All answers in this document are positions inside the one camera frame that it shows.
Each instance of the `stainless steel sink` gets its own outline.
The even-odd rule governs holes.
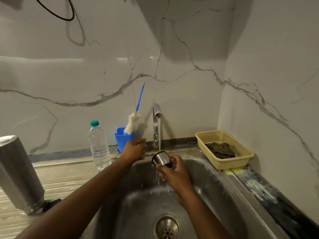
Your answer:
[[[198,148],[175,152],[197,193],[235,239],[288,238],[231,173],[216,170]],[[100,209],[95,238],[197,238],[151,156],[137,162]]]

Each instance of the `person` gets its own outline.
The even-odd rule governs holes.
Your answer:
[[[144,159],[145,139],[128,141],[120,157],[75,190],[27,227],[17,239],[78,239],[101,207],[106,196],[138,160]],[[198,239],[232,237],[194,190],[180,156],[172,169],[157,165],[159,175],[168,181],[179,203],[187,211]]]

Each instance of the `human hand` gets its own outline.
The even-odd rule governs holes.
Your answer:
[[[168,154],[168,156],[175,160],[173,168],[170,169],[165,165],[159,164],[156,165],[156,168],[160,171],[159,176],[168,181],[177,194],[178,202],[184,207],[185,199],[196,192],[190,182],[188,172],[181,157],[175,154]]]
[[[126,162],[128,165],[132,165],[136,161],[144,159],[144,154],[146,152],[145,141],[146,139],[127,141],[119,160]]]

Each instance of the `white tile wall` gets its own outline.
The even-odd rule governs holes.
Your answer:
[[[218,127],[319,224],[319,0],[237,0]]]
[[[66,0],[41,1],[71,16]],[[143,81],[138,136],[153,139],[152,101],[164,139],[217,127],[234,0],[72,1],[65,22],[0,0],[0,136],[30,153],[86,148],[97,119],[114,145]]]

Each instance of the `teal bottle cap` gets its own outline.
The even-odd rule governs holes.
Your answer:
[[[98,126],[99,125],[99,121],[91,121],[90,125],[91,126]]]

